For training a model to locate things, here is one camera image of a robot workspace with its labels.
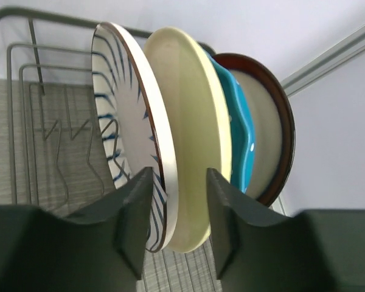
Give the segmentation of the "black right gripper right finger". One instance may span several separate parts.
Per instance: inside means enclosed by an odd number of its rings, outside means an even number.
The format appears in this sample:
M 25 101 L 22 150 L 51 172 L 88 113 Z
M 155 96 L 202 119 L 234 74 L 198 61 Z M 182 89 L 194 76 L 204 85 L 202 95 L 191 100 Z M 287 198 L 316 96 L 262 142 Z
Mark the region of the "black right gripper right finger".
M 365 291 L 365 210 L 287 217 L 208 169 L 207 203 L 224 291 Z

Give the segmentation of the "blue polka dot plate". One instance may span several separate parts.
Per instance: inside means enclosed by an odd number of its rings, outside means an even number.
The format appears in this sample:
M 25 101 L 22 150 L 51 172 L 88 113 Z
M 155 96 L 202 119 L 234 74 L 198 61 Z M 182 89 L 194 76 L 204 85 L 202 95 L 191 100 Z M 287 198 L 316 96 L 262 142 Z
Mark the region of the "blue polka dot plate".
M 229 113 L 232 140 L 230 183 L 245 193 L 252 177 L 256 134 L 245 94 L 234 75 L 207 54 L 220 81 Z

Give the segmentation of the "cream plate with twig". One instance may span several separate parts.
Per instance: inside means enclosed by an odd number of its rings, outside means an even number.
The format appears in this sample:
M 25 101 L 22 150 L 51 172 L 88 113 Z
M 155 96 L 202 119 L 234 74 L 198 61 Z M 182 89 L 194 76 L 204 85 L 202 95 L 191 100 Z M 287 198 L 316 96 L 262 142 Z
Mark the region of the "cream plate with twig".
M 168 247 L 187 253 L 210 236 L 207 169 L 231 177 L 229 112 L 208 54 L 186 32 L 158 29 L 146 41 L 144 53 L 164 100 L 178 169 L 178 218 Z

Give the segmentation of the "dark red rimmed plate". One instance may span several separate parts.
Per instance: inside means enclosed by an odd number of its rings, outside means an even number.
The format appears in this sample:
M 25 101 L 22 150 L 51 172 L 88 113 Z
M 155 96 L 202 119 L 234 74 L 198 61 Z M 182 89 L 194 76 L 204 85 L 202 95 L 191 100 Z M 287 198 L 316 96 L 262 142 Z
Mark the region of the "dark red rimmed plate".
M 255 127 L 252 179 L 245 194 L 270 206 L 280 195 L 294 158 L 296 130 L 288 97 L 261 62 L 236 53 L 216 54 L 214 59 L 241 85 Z

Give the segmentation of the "white blue striped plate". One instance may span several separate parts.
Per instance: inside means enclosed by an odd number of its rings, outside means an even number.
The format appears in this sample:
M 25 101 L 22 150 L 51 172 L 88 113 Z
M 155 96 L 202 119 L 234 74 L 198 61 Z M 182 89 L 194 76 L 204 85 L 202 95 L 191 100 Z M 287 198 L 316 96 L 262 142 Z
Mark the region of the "white blue striped plate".
M 91 70 L 97 119 L 116 188 L 142 168 L 153 169 L 146 249 L 164 249 L 175 231 L 178 172 L 164 101 L 140 45 L 123 27 L 104 22 L 92 37 Z

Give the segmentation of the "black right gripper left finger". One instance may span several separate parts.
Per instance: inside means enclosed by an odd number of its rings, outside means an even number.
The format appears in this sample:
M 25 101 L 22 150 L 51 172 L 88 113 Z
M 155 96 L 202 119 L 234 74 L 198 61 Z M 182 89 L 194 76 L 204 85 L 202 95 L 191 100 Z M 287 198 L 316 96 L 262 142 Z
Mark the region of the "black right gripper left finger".
M 0 291 L 135 291 L 152 194 L 146 167 L 67 217 L 0 205 Z

